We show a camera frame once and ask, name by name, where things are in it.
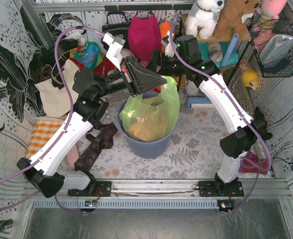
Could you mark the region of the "blue trash bin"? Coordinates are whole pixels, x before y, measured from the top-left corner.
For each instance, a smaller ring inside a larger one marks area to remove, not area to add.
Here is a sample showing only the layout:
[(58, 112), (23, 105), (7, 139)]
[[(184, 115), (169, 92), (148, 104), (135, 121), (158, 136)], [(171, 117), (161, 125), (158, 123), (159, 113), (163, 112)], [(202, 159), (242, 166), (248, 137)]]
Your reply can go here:
[[(159, 93), (148, 92), (145, 94), (146, 94), (146, 97), (149, 98), (149, 97), (155, 97)], [(161, 156), (165, 152), (165, 150), (167, 149), (169, 139), (170, 139), (172, 133), (174, 132), (176, 125), (173, 128), (173, 130), (166, 137), (164, 137), (158, 141), (140, 142), (140, 141), (134, 140), (134, 139), (130, 138), (128, 135), (126, 135), (126, 133), (123, 130), (122, 122), (119, 118), (119, 113), (124, 108), (126, 102), (124, 102), (118, 110), (118, 123), (120, 126), (120, 132), (125, 136), (127, 143), (129, 144), (130, 149), (132, 150), (132, 152), (136, 156), (141, 157), (141, 158), (147, 158), (147, 159), (156, 159), (157, 157)]]

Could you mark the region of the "green plastic trash bag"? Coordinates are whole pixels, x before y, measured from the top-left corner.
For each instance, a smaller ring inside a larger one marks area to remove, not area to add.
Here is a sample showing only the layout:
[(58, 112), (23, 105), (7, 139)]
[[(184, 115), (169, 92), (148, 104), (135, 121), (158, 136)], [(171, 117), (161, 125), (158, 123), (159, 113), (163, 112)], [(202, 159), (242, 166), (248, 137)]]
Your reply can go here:
[(119, 113), (123, 130), (130, 138), (154, 142), (166, 137), (175, 127), (180, 109), (177, 82), (170, 76), (164, 79), (167, 83), (160, 87), (157, 96), (130, 96)]

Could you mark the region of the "pink fuzzy sock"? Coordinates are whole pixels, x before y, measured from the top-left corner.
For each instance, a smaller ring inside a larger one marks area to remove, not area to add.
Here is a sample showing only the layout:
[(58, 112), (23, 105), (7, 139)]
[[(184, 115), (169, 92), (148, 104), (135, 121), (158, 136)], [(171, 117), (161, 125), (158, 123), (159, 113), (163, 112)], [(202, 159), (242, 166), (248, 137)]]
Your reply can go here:
[(79, 159), (79, 157), (78, 147), (77, 145), (74, 145), (66, 155), (67, 163), (70, 169), (75, 169), (75, 162)]

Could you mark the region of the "cream canvas tote bag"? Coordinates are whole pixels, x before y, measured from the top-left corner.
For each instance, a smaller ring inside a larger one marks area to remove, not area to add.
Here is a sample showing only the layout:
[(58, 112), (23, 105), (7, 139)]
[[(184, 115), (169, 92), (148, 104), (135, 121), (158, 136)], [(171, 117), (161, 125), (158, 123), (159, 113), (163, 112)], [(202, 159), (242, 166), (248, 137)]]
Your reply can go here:
[[(79, 67), (68, 59), (63, 68), (62, 73), (65, 82), (71, 93), (73, 103), (75, 103), (79, 94), (72, 89), (72, 86), (74, 85), (75, 73), (79, 70)], [(70, 100), (65, 87), (61, 89), (54, 87), (51, 78), (36, 84), (36, 87), (40, 92), (43, 110), (48, 117), (60, 118), (70, 111)]]

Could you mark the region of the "colourful scarf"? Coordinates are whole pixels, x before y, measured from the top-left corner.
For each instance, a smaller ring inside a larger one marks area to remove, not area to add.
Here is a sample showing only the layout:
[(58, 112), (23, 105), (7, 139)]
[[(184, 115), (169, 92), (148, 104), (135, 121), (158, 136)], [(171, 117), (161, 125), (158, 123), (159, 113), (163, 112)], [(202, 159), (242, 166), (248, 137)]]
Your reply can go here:
[(102, 63), (104, 56), (96, 42), (86, 41), (83, 46), (70, 50), (69, 59), (80, 68), (94, 70)]

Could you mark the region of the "black hat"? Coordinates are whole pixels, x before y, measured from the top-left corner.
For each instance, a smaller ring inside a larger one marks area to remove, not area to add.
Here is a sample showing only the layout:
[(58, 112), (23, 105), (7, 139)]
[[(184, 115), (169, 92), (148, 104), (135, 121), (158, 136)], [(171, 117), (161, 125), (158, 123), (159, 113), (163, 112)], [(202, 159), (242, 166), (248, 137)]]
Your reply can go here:
[[(77, 39), (63, 39), (58, 44), (58, 56), (60, 57), (63, 53), (76, 48), (79, 46), (79, 41)], [(48, 50), (44, 50), (41, 53), (41, 63), (43, 65), (50, 65), (54, 66), (55, 64), (55, 57), (54, 57), (54, 45), (49, 48)]]

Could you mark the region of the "crumpled brown paper trash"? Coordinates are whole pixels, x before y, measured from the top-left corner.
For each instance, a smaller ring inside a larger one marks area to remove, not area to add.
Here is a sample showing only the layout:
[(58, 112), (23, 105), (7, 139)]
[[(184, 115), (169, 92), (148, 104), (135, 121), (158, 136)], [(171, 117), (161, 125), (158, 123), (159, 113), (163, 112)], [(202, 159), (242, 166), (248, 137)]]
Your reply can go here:
[(130, 117), (128, 135), (140, 142), (154, 142), (165, 133), (164, 100), (160, 95), (136, 99), (134, 113)]

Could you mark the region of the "red garment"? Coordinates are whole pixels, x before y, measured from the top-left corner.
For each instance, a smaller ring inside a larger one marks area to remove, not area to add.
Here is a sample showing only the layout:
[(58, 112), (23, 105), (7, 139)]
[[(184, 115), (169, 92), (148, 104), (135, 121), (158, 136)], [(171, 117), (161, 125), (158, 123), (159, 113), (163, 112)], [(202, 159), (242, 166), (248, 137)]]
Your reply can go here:
[(107, 58), (104, 58), (102, 62), (93, 69), (93, 72), (100, 76), (106, 76), (110, 71), (115, 70), (115, 65)]

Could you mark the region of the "silver pouch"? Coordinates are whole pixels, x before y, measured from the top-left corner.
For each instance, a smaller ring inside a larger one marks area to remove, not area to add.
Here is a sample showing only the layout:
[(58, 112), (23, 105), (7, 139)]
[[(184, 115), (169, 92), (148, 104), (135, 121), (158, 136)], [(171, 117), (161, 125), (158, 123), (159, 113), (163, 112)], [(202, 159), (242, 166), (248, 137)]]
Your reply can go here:
[(260, 61), (263, 65), (281, 60), (293, 47), (293, 36), (277, 34), (273, 36), (260, 53)]

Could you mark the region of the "brown teddy bear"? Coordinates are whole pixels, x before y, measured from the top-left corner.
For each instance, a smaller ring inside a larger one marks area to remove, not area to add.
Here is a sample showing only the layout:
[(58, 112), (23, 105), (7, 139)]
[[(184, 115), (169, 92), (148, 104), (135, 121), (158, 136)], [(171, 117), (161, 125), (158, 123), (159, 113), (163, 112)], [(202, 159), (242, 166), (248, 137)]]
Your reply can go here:
[(227, 30), (232, 35), (237, 33), (238, 40), (243, 40), (245, 35), (246, 19), (248, 14), (254, 13), (260, 6), (260, 0), (228, 0), (221, 10), (213, 36), (222, 37)]

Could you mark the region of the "white plush dog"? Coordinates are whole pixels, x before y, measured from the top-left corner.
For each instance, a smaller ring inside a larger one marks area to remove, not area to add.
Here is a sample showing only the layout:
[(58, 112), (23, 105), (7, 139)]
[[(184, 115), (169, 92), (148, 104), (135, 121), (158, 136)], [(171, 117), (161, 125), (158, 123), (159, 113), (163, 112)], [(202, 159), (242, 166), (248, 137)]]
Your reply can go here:
[(185, 21), (185, 34), (207, 39), (213, 35), (224, 0), (196, 0)]

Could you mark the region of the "black leather handbag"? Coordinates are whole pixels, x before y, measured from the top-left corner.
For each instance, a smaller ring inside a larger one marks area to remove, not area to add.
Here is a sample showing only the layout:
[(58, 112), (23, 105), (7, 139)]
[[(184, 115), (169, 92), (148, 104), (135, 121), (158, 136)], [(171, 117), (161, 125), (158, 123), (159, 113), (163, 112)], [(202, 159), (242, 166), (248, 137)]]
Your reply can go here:
[[(115, 23), (115, 24), (110, 24), (108, 17), (111, 15), (121, 15), (124, 17), (124, 22), (121, 23)], [(124, 40), (128, 39), (128, 29), (130, 26), (130, 21), (127, 19), (125, 13), (123, 11), (109, 11), (107, 13), (107, 21), (106, 23), (102, 26), (102, 31), (104, 33), (110, 33), (113, 36), (118, 36)]]

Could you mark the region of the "pink plush toy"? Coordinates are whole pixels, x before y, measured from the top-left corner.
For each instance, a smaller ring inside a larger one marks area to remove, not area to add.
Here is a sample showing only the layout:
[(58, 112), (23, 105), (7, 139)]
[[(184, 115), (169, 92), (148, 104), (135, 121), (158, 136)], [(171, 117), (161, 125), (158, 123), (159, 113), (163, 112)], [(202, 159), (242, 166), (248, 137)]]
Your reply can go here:
[(262, 0), (257, 8), (259, 18), (254, 26), (255, 30), (272, 29), (286, 3), (287, 0)]

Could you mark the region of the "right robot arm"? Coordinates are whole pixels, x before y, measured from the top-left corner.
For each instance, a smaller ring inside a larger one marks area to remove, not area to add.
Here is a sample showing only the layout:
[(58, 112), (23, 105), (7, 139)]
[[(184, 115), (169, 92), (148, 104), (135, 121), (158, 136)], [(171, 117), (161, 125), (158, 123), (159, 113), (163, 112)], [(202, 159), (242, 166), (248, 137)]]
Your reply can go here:
[(243, 197), (242, 183), (238, 180), (240, 167), (257, 166), (245, 158), (258, 139), (264, 125), (260, 119), (247, 114), (226, 86), (223, 77), (212, 60), (202, 60), (197, 39), (192, 35), (183, 35), (173, 40), (167, 35), (161, 40), (165, 46), (163, 53), (154, 51), (150, 70), (162, 75), (185, 75), (189, 84), (194, 84), (222, 117), (228, 136), (220, 140), (224, 153), (222, 164), (213, 181), (198, 182), (202, 197)]

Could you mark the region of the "orange white checkered towel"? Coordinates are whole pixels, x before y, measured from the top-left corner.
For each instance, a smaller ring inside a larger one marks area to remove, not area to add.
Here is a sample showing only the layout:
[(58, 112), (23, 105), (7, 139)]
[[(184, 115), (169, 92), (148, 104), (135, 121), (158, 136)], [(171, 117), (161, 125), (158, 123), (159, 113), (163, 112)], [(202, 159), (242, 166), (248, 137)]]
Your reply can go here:
[(34, 130), (31, 134), (31, 140), (25, 153), (25, 158), (30, 159), (35, 155), (59, 130), (66, 117), (38, 117), (35, 122)]

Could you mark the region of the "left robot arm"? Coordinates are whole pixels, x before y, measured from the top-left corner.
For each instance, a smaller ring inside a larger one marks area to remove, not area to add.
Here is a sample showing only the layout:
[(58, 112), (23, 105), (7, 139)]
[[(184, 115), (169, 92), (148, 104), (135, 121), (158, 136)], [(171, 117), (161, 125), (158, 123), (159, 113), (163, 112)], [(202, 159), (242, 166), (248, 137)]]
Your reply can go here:
[(83, 169), (60, 170), (58, 167), (76, 142), (89, 132), (108, 108), (102, 97), (127, 89), (132, 96), (166, 84), (160, 74), (142, 67), (133, 56), (121, 60), (114, 77), (102, 77), (88, 68), (74, 75), (72, 89), (78, 93), (65, 122), (52, 138), (30, 159), (21, 158), (17, 166), (24, 177), (46, 198), (60, 190), (70, 196), (91, 196), (96, 178)]

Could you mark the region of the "dark patterned necktie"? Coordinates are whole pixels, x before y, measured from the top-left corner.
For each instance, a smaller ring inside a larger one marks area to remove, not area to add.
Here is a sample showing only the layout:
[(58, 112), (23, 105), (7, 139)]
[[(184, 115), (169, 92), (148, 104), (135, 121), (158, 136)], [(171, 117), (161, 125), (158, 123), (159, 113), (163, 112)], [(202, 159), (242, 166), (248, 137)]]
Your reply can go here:
[(91, 143), (74, 163), (76, 171), (89, 172), (93, 164), (99, 157), (103, 149), (111, 149), (113, 146), (113, 136), (117, 133), (117, 128), (113, 123), (96, 123), (94, 129), (99, 130), (97, 136), (86, 134), (86, 139)]

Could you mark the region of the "metal base rail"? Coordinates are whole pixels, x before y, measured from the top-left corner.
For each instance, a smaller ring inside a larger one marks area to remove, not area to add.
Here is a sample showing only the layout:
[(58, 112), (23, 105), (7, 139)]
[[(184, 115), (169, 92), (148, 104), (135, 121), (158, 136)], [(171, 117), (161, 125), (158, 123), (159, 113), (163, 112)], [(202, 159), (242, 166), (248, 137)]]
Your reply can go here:
[(196, 179), (115, 179), (101, 190), (101, 196), (70, 197), (61, 191), (57, 197), (45, 198), (41, 194), (32, 199), (35, 208), (59, 208), (76, 210), (94, 209), (219, 209), (230, 200), (240, 197), (203, 197)]

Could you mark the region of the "colourful striped sock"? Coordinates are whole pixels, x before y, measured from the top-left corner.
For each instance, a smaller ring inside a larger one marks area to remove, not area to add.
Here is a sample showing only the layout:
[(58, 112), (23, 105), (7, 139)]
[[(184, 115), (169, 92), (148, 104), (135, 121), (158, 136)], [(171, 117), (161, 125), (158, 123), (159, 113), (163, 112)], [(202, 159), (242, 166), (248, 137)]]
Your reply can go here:
[(244, 156), (240, 157), (239, 173), (261, 173), (266, 175), (270, 170), (267, 160), (260, 160), (257, 155), (248, 151)]

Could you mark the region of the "yellow plush toy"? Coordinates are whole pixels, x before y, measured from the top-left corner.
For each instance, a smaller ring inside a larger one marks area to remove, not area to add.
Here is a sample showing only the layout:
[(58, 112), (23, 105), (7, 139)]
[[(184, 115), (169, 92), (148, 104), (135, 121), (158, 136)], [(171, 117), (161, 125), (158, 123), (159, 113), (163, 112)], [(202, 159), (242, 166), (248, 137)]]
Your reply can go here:
[(239, 67), (241, 69), (241, 79), (244, 86), (256, 90), (258, 87), (258, 75), (251, 68), (250, 63), (241, 62)]

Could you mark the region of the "orange plush toy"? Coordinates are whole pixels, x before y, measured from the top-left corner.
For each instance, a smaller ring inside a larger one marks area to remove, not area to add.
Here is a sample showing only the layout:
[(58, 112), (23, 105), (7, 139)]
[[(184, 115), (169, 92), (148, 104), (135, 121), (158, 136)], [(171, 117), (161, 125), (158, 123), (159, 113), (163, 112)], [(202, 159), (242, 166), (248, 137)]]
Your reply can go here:
[(159, 24), (161, 38), (162, 38), (163, 41), (168, 39), (170, 28), (171, 28), (171, 22), (170, 21), (164, 21), (164, 22), (161, 22)]

